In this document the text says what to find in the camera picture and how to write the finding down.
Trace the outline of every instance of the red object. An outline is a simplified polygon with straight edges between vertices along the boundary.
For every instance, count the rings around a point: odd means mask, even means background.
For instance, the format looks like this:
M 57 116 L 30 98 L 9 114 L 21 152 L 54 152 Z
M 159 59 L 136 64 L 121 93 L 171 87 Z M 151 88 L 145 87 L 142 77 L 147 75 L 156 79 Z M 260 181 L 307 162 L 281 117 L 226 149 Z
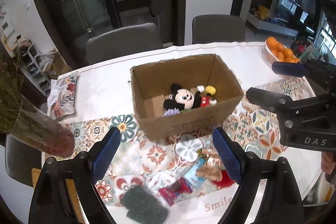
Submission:
M 169 187 L 159 189 L 158 192 L 167 201 L 169 206 L 172 206 L 179 195 L 182 193 L 191 194 L 193 190 L 184 178 L 180 178 Z
M 210 105 L 210 96 L 202 97 L 200 107 L 205 107 Z
M 299 50 L 300 53 L 303 53 L 303 52 L 305 51 L 305 47 L 304 47 L 304 45 L 300 45 L 300 46 L 298 47 L 298 50 Z
M 227 174 L 226 170 L 222 170 L 222 181 L 212 181 L 212 183 L 220 188 L 227 188 L 230 187 L 232 184 L 235 183 L 234 180 L 230 179 L 229 175 Z

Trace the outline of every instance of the floor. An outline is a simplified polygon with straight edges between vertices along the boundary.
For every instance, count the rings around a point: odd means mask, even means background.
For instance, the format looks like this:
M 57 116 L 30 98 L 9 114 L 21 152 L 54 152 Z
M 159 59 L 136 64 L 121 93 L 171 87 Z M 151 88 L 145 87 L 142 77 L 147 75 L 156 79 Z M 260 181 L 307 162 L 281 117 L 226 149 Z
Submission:
M 255 34 L 254 31 L 250 27 L 245 26 L 245 41 L 246 42 L 265 41 L 268 37 L 274 37 L 278 42 L 281 42 L 286 47 L 290 47 L 292 43 L 292 38 L 285 37 L 282 35 L 276 35 L 276 34 L 266 34 L 266 33 Z

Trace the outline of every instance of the stuffed toy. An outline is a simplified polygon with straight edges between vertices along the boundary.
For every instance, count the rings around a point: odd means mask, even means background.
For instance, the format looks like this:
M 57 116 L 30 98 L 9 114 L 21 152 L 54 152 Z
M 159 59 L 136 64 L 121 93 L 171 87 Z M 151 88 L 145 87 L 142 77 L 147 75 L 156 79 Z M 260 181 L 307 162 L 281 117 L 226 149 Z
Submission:
M 172 84 L 170 90 L 172 94 L 169 96 L 169 99 L 163 103 L 163 108 L 166 110 L 176 108 L 182 111 L 184 109 L 217 104 L 216 100 L 211 100 L 211 95 L 214 95 L 216 92 L 216 89 L 212 86 L 204 88 L 204 86 L 199 85 L 195 94 L 190 90 L 183 89 L 182 86 L 178 84 Z M 206 96 L 201 96 L 201 93 L 204 91 L 207 92 Z

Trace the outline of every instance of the blue gripper pad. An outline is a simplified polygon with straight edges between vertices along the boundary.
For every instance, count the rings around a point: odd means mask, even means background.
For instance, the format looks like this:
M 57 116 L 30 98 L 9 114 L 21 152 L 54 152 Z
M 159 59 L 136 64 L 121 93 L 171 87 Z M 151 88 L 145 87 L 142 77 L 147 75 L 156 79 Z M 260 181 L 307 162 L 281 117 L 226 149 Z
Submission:
M 212 132 L 212 142 L 230 179 L 240 184 L 245 169 L 245 151 L 237 142 L 233 142 L 221 127 Z
M 89 151 L 89 169 L 91 182 L 103 179 L 110 163 L 120 145 L 121 134 L 118 128 L 111 127 L 105 137 L 96 142 Z
M 300 78 L 308 75 L 308 71 L 301 63 L 274 62 L 272 64 L 272 71 L 278 75 L 288 75 Z

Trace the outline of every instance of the chair backrest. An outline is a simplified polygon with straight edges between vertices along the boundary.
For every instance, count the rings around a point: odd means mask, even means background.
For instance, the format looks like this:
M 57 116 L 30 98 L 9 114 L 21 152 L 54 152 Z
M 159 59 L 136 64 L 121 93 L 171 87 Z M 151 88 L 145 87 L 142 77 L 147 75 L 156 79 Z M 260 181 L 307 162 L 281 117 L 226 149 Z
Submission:
M 154 23 L 121 27 L 93 37 L 86 43 L 90 65 L 113 58 L 163 48 L 159 29 Z
M 201 15 L 193 19 L 193 44 L 245 41 L 245 22 L 237 16 Z
M 41 151 L 7 135 L 5 158 L 7 174 L 16 181 L 32 187 L 32 169 L 41 169 Z

